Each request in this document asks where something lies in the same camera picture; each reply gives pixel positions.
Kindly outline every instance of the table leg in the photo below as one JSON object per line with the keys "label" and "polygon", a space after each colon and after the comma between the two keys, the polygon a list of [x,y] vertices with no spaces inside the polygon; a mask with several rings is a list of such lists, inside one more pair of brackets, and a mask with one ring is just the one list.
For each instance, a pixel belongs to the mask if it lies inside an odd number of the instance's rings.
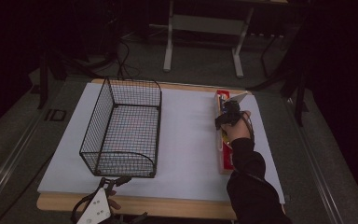
{"label": "table leg", "polygon": [[165,50],[165,59],[164,59],[164,72],[171,71],[171,61],[172,61],[172,16],[173,16],[173,0],[170,1],[170,17],[168,18],[168,43],[167,49]]}
{"label": "table leg", "polygon": [[248,15],[246,16],[246,21],[243,23],[241,34],[240,34],[240,40],[238,42],[238,45],[236,48],[232,49],[232,58],[234,60],[234,66],[235,66],[235,73],[238,78],[243,78],[243,72],[242,72],[242,66],[241,66],[241,59],[240,59],[240,51],[242,48],[243,40],[246,37],[246,32],[249,28],[249,23],[251,21],[252,15],[254,13],[254,8],[249,8]]}

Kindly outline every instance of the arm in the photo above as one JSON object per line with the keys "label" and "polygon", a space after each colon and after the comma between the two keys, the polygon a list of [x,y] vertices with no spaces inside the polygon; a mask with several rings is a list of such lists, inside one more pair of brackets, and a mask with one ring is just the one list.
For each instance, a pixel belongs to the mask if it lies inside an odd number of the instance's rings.
{"label": "arm", "polygon": [[249,125],[240,119],[236,125],[222,125],[233,148],[235,171],[227,183],[231,205],[240,223],[291,223],[283,213],[275,188],[264,179],[266,164],[254,151]]}

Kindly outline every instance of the cable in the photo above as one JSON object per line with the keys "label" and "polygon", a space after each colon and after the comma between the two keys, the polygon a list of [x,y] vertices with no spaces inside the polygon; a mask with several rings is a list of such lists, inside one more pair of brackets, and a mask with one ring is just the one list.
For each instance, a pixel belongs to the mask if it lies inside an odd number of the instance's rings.
{"label": "cable", "polygon": [[32,177],[31,181],[27,184],[27,186],[25,186],[25,188],[22,190],[22,192],[17,196],[17,198],[10,204],[10,206],[5,210],[4,213],[2,213],[2,215],[0,216],[0,222],[2,220],[2,218],[4,218],[6,216],[6,214],[13,208],[13,206],[19,201],[19,199],[23,196],[23,194],[27,191],[28,188],[31,187],[31,185],[34,183],[34,180],[37,178],[37,176],[40,174],[40,172],[42,171],[42,169],[48,164],[48,162],[51,160],[51,158],[53,157],[54,153],[52,153],[48,159],[43,162],[43,164],[40,166],[39,170],[37,170],[36,174]]}

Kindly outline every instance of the gray carpet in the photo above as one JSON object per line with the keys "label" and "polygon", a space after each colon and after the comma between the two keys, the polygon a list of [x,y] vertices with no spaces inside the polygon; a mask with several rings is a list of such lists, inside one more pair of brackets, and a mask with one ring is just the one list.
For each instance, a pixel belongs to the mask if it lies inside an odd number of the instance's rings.
{"label": "gray carpet", "polygon": [[[131,75],[151,77],[158,82],[174,82],[195,85],[208,85],[244,89],[258,84],[266,78],[259,61],[264,47],[269,42],[262,36],[249,36],[241,52],[241,63],[245,78],[237,79],[231,58],[229,44],[208,44],[192,42],[186,34],[177,34],[173,47],[172,71],[164,73],[162,65],[165,55],[164,32],[153,35],[148,41],[128,36],[125,42],[130,47],[126,64]],[[232,42],[230,37],[218,36],[224,43]],[[266,64],[271,72],[280,62],[284,51],[280,50],[278,39],[266,54]],[[124,58],[126,48],[120,46],[120,56]],[[25,189],[25,193],[14,203],[0,223],[70,223],[67,212],[47,212],[36,208],[37,186],[46,170],[37,171],[55,151],[68,124],[77,101],[90,78],[71,69],[65,82],[57,82],[57,95],[50,95],[47,109],[60,109],[68,112],[62,122],[41,119],[33,132],[21,160],[0,194],[0,216]],[[101,75],[115,75],[117,64],[96,69]],[[287,215],[294,223],[331,223],[321,193],[330,190],[335,206],[343,223],[358,223],[358,188],[330,133],[323,116],[307,91],[305,103],[309,112],[303,113],[304,128],[293,120],[292,108],[279,94],[282,83],[272,85],[260,92],[254,92],[264,121],[272,156],[282,183],[286,199]],[[0,119],[0,165],[26,131],[30,119],[43,118],[46,110],[36,110],[38,96],[25,94],[7,114]],[[27,187],[33,176],[37,175]],[[321,190],[318,181],[326,184]],[[229,223],[224,220],[199,220],[187,218],[150,217],[146,223]]]}

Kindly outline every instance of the black wire basket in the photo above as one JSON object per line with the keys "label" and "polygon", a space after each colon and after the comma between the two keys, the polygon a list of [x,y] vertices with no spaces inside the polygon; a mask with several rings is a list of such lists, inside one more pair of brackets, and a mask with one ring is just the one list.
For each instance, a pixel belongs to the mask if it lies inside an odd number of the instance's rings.
{"label": "black wire basket", "polygon": [[160,120],[161,88],[157,82],[107,77],[80,156],[97,176],[154,177]]}

